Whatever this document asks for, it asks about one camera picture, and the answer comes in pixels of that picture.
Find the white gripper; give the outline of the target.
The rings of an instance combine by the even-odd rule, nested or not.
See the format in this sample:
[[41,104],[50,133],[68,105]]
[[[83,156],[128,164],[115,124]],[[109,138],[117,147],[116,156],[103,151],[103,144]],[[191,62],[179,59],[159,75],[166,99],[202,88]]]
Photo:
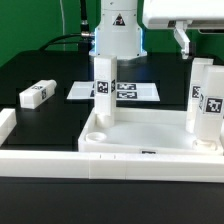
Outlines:
[[172,29],[183,59],[190,56],[189,29],[224,29],[224,0],[144,0],[148,29]]

